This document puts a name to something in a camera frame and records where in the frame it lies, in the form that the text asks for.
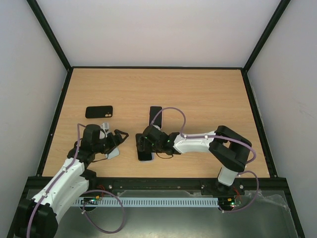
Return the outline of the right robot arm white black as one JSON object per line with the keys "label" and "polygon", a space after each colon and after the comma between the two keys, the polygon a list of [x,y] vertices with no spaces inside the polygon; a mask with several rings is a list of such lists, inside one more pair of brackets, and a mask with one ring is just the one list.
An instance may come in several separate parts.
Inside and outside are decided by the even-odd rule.
{"label": "right robot arm white black", "polygon": [[190,152],[213,154],[222,164],[216,182],[216,189],[221,194],[233,189],[235,178],[256,158],[251,142],[223,125],[201,134],[166,134],[159,127],[149,125],[143,133],[137,134],[136,146],[140,152],[169,156]]}

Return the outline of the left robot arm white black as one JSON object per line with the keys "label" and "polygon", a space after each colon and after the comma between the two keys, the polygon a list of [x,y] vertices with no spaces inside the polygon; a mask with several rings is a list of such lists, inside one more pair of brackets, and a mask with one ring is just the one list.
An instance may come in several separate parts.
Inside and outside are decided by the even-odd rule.
{"label": "left robot arm white black", "polygon": [[88,124],[77,131],[74,147],[48,184],[30,199],[22,199],[16,210],[14,234],[19,238],[53,238],[73,202],[96,185],[96,172],[88,166],[97,154],[119,154],[118,146],[129,134],[110,132],[108,123]]}

